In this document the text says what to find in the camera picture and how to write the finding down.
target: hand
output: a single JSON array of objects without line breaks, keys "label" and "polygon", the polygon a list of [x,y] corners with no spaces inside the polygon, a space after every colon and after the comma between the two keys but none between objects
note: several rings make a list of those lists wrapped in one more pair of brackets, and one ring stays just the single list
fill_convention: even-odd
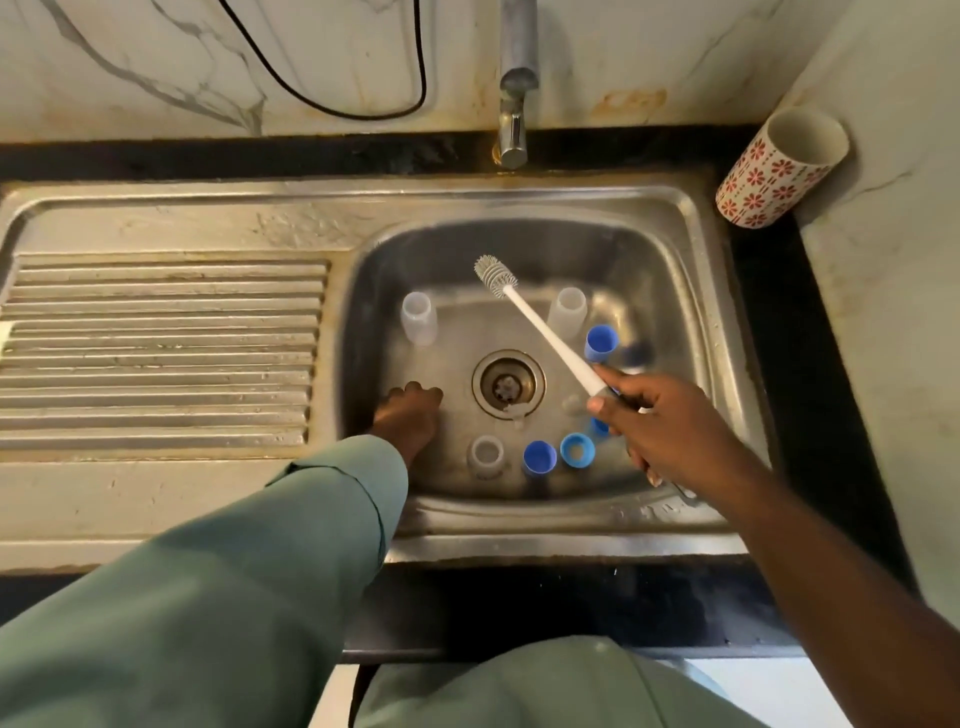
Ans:
[{"label": "hand", "polygon": [[394,387],[373,413],[370,434],[393,445],[409,468],[437,434],[443,399],[443,390],[424,390],[416,381],[408,382],[404,389]]},{"label": "hand", "polygon": [[695,384],[668,375],[625,375],[602,365],[595,369],[625,397],[651,408],[641,414],[609,397],[587,402],[597,419],[623,434],[631,459],[647,473],[654,470],[718,507],[732,484],[772,477]]}]

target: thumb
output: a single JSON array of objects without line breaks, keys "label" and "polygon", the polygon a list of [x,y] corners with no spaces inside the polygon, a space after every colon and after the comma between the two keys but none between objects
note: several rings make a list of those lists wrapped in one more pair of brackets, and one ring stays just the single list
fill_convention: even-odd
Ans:
[{"label": "thumb", "polygon": [[616,427],[628,438],[639,434],[643,428],[643,415],[613,397],[591,397],[587,400],[587,410],[598,420]]}]

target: white cup with red flowers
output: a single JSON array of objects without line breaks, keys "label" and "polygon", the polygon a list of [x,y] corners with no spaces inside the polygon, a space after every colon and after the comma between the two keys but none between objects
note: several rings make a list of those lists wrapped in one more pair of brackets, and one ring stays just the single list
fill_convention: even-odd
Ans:
[{"label": "white cup with red flowers", "polygon": [[775,111],[717,189],[717,209],[741,228],[765,228],[850,151],[840,122],[822,111]]}]

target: green sleeve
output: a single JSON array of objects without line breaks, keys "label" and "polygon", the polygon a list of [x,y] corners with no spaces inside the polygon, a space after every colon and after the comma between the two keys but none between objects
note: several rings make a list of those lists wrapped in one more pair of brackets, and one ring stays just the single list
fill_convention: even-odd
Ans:
[{"label": "green sleeve", "polygon": [[100,567],[0,629],[0,723],[305,726],[406,493],[362,435]]}]

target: white floor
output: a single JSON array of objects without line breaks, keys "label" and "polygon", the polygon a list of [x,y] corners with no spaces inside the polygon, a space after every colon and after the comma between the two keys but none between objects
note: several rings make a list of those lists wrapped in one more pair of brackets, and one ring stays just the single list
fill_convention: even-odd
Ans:
[{"label": "white floor", "polygon": [[[850,728],[806,658],[692,660],[730,699],[770,728]],[[339,665],[326,685],[310,728],[346,728],[356,666]]]}]

